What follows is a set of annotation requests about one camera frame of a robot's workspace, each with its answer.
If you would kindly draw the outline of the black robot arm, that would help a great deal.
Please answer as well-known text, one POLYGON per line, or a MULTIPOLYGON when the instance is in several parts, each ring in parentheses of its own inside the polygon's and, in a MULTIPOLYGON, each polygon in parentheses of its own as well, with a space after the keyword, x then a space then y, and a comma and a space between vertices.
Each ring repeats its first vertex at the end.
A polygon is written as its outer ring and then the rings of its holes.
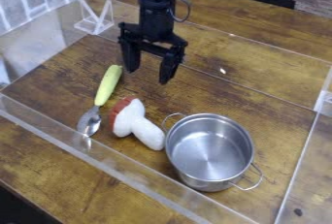
POLYGON ((175 0, 139 0, 139 5, 139 23, 118 24, 124 66, 130 73, 138 70, 142 51, 159 56, 159 83, 166 84, 183 62, 187 41, 174 33, 174 22, 183 20, 175 18, 175 0))

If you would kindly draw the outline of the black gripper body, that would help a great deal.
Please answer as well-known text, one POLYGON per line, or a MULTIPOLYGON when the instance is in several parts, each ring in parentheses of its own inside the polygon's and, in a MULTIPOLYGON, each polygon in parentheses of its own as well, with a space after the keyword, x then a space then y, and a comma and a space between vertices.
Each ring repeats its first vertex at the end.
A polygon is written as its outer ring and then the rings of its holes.
POLYGON ((175 17, 175 0, 139 0, 139 22, 118 24, 120 40, 137 43, 141 52, 147 51, 158 56, 167 49, 185 49, 187 41, 174 33, 174 22, 186 19, 175 17))

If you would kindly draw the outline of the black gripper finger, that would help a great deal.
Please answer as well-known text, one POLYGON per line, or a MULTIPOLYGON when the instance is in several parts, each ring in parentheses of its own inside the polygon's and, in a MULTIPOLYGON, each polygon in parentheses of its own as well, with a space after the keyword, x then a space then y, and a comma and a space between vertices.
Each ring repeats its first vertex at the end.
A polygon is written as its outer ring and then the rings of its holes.
POLYGON ((119 44, 126 70, 132 73, 141 66, 141 48, 137 43, 128 42, 127 40, 120 40, 119 44))
POLYGON ((166 84, 174 77, 179 64, 183 62, 185 50, 167 49, 162 55, 162 62, 159 65, 159 83, 166 84))

